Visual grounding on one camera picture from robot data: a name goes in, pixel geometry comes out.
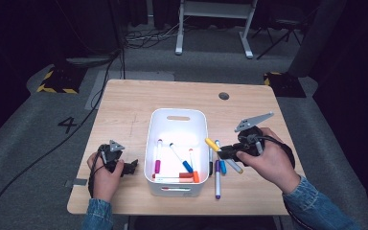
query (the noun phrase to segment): person's right hand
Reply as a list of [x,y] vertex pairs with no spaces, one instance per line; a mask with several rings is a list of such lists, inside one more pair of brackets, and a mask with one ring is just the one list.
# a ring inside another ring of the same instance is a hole
[[[271,136],[282,142],[270,128],[262,127],[261,131],[263,135]],[[271,141],[264,141],[264,151],[260,156],[252,156],[242,151],[238,151],[237,156],[264,179],[277,185],[284,194],[291,193],[300,183],[301,178],[292,168],[286,153],[279,145]]]

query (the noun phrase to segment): denim sleeve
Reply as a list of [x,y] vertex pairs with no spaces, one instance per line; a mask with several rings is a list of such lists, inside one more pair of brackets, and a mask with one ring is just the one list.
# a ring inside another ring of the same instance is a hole
[[304,229],[302,225],[306,229],[360,229],[304,176],[297,188],[291,194],[283,195],[283,199],[294,223],[301,229]]
[[101,199],[90,199],[82,229],[112,229],[112,207]]

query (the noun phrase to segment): metal stand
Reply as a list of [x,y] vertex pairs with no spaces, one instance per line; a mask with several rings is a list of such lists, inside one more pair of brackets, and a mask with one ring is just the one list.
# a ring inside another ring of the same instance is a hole
[[184,40],[184,15],[189,16],[208,16],[208,17],[225,17],[246,19],[246,24],[243,32],[239,32],[241,44],[247,58],[253,58],[253,53],[247,41],[250,23],[255,12],[256,1],[250,4],[229,4],[229,3],[212,3],[212,2],[192,2],[181,0],[179,27],[177,43],[175,46],[175,54],[182,55],[183,40]]

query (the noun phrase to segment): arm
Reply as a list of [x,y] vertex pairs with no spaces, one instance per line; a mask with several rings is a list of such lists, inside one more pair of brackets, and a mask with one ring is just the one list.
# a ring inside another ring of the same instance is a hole
[[[96,152],[87,161],[90,169],[93,167],[95,155]],[[104,167],[102,160],[97,160],[95,165],[94,193],[89,200],[82,229],[112,229],[113,221],[110,201],[118,189],[123,169],[123,160],[119,160],[113,173]]]
[[[261,128],[264,135],[280,138],[269,128]],[[238,158],[255,169],[264,179],[274,183],[283,192],[291,217],[314,229],[359,229],[325,195],[319,193],[305,177],[292,168],[287,155],[277,145],[264,142],[264,152],[251,156],[237,152]]]

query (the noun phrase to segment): person's left hand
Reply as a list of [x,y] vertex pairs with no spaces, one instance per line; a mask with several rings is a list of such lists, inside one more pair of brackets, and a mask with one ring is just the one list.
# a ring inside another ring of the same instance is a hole
[[[95,155],[94,152],[88,158],[88,167],[92,169],[94,165]],[[94,193],[93,198],[104,200],[110,203],[110,200],[115,195],[116,190],[119,186],[119,181],[121,179],[121,173],[124,169],[124,160],[119,160],[116,165],[115,171],[110,172],[104,167],[104,162],[101,157],[98,158],[97,164],[95,165],[95,180],[94,180]]]

